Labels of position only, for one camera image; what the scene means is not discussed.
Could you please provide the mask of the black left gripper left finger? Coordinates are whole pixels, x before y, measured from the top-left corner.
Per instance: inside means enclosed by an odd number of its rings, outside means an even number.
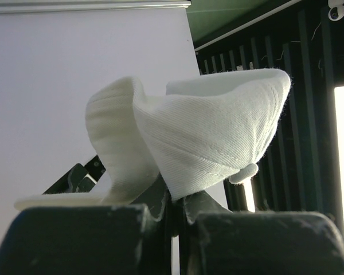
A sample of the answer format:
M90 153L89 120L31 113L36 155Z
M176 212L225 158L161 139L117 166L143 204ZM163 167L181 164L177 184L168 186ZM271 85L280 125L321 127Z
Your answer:
M22 211L0 246L0 274L170 274L171 201L162 178L130 205Z

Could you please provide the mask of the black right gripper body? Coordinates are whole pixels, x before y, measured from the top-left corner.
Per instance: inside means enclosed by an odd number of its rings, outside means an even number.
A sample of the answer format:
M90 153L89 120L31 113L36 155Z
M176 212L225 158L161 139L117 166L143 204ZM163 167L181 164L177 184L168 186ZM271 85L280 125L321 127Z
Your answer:
M85 165L76 163L43 194L88 193L104 173L105 167L96 155Z

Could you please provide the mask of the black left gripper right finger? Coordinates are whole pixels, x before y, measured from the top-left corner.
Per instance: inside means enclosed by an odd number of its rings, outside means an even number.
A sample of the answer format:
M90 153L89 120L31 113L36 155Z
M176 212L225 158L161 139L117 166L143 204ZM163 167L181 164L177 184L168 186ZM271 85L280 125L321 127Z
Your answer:
M177 207L181 274L344 274L344 240L323 214L232 212L204 191Z

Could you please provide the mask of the white cap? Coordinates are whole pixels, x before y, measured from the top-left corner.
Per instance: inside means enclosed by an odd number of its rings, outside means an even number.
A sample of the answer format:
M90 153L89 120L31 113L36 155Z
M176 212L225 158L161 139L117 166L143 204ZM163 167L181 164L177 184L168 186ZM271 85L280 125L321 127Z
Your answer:
M90 192L35 195L30 207L127 205L161 176L173 201L225 179L240 184L258 172L291 88L280 69L206 74L146 94L140 79L121 78L85 109L89 140L111 183Z

